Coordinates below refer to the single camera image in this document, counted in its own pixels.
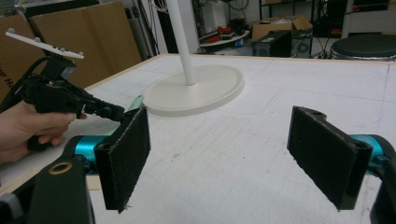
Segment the white stand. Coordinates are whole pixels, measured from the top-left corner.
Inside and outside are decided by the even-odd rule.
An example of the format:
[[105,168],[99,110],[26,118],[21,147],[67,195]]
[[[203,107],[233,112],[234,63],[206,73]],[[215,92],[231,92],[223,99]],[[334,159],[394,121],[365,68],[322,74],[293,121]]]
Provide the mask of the white stand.
[[144,92],[148,112],[165,117],[200,114],[229,103],[244,88],[242,73],[210,64],[192,68],[177,0],[166,1],[184,72],[161,78]]

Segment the white table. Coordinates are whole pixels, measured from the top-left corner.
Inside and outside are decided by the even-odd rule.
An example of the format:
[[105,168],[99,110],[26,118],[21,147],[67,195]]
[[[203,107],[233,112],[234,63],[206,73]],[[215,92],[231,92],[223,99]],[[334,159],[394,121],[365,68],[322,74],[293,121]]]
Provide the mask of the white table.
[[[193,65],[240,69],[245,88],[233,101],[184,118],[149,115],[151,152],[120,215],[91,190],[101,223],[370,223],[380,180],[366,176],[356,207],[337,211],[289,154],[291,109],[327,114],[345,133],[375,133],[396,146],[396,63],[259,57],[192,56]],[[128,107],[154,80],[181,69],[177,55],[160,55],[88,88]],[[118,124],[89,116],[66,137],[103,134]],[[55,160],[62,147],[0,166],[0,180]]]

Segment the white pole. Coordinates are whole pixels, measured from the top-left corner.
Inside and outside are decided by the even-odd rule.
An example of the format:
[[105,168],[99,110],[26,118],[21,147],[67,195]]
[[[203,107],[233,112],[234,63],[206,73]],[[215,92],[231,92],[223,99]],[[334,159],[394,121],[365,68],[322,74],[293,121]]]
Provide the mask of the white pole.
[[195,85],[195,75],[192,72],[189,47],[187,45],[187,40],[184,33],[183,23],[181,20],[180,9],[178,7],[177,0],[166,0],[166,5],[168,6],[169,17],[171,19],[172,27],[175,33],[178,54],[180,55],[181,63],[183,65],[187,85]]
[[350,25],[352,23],[353,13],[353,0],[347,0],[346,2],[346,13],[344,15],[343,33],[341,38],[347,38],[349,36]]

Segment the cardboard panel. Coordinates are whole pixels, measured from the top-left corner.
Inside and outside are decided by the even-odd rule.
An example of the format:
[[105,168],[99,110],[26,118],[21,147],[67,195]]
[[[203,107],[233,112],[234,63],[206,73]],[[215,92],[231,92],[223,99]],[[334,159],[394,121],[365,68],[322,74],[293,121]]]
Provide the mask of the cardboard panel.
[[388,10],[396,10],[396,0],[389,0]]
[[48,44],[83,52],[70,82],[87,87],[141,62],[121,2],[32,17],[35,31]]
[[0,18],[0,102],[32,63],[45,56],[42,49],[6,36],[9,28],[14,28],[17,35],[35,38],[23,16]]
[[[287,23],[274,23],[280,20],[290,20]],[[291,30],[293,33],[295,30],[305,30],[312,28],[312,24],[305,16],[289,16],[289,17],[273,17],[266,18],[262,21],[253,24],[252,41],[256,41],[265,35],[268,35],[270,31],[276,30]]]

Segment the round seat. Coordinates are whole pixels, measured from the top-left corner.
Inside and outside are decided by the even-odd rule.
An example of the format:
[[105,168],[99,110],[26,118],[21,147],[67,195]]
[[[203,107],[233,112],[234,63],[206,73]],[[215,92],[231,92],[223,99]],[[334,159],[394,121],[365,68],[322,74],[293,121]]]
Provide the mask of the round seat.
[[395,61],[396,35],[354,35],[335,41],[331,47],[334,59]]

